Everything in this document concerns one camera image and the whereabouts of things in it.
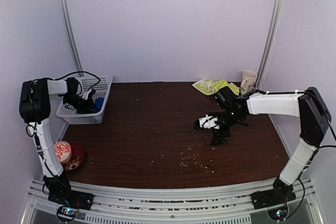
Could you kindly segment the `blue towel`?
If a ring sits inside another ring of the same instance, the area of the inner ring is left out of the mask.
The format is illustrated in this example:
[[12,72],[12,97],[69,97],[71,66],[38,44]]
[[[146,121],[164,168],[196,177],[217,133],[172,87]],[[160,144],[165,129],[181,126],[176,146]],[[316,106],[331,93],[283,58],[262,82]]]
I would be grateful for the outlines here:
[[103,97],[96,98],[94,101],[93,109],[92,109],[93,113],[99,112],[103,107],[103,103],[104,103]]

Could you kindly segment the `yellow green patterned towel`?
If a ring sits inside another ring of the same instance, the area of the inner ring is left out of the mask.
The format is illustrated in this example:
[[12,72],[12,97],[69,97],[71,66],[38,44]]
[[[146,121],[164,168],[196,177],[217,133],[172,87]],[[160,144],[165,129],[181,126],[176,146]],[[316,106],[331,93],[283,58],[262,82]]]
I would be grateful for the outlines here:
[[213,95],[218,92],[221,88],[229,87],[230,90],[235,94],[240,94],[240,88],[232,82],[227,82],[225,79],[220,79],[217,81],[211,79],[201,79],[192,84],[192,87],[204,95]]

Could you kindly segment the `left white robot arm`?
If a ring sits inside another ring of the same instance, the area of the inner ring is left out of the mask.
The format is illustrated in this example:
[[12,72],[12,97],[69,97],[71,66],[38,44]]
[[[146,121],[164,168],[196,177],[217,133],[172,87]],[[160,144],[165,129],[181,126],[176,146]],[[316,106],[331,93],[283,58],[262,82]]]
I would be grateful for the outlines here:
[[43,181],[49,194],[48,200],[63,205],[91,204],[93,194],[71,189],[67,174],[60,164],[50,135],[49,116],[52,95],[65,95],[69,85],[65,80],[40,78],[22,84],[19,114],[26,123],[26,134],[35,144],[43,170]]

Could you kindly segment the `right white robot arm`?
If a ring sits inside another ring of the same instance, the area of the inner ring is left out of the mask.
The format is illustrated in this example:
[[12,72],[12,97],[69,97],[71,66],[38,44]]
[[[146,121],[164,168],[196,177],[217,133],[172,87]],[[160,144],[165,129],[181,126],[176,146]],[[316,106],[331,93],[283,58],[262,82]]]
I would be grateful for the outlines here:
[[213,132],[212,144],[225,142],[230,128],[245,124],[252,115],[268,115],[279,134],[281,126],[289,126],[292,136],[291,154],[283,170],[273,182],[272,189],[253,193],[254,202],[282,203],[295,198],[293,184],[310,166],[328,130],[332,129],[331,114],[315,87],[287,92],[254,90],[239,96],[223,88],[216,95],[223,112],[207,114],[199,119],[203,129]]

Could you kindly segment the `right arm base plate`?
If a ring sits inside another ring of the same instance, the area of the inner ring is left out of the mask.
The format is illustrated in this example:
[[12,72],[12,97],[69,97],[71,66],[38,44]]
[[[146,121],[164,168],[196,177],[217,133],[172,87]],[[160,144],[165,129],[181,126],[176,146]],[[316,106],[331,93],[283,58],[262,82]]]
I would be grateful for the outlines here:
[[296,194],[290,190],[286,194],[276,192],[275,189],[256,191],[251,194],[251,201],[254,209],[268,208],[279,204],[285,204],[287,201],[295,200]]

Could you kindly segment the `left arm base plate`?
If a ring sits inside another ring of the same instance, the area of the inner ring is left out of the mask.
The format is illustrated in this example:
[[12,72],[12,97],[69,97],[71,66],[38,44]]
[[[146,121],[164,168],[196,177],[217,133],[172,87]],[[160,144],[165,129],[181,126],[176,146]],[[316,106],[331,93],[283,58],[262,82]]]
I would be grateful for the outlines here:
[[74,209],[90,210],[94,195],[75,190],[52,191],[48,200]]

